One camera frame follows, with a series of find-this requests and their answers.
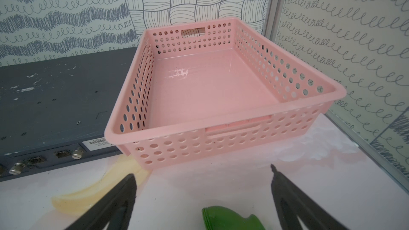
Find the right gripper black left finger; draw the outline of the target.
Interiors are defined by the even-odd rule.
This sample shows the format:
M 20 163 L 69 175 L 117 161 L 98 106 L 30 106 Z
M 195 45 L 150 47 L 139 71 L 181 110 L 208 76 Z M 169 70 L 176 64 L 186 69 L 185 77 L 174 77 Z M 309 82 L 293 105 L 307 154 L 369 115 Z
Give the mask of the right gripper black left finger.
M 136 199 L 136 179 L 128 174 L 68 230 L 126 230 Z

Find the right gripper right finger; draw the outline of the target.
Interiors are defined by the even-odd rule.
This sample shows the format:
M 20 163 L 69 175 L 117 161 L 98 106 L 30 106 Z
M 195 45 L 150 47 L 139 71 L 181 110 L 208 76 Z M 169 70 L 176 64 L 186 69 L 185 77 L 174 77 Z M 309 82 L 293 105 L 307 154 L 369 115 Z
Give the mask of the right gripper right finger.
M 283 230 L 345 230 L 346 227 L 333 218 L 283 173 L 271 165 L 274 174 L 271 192 Z

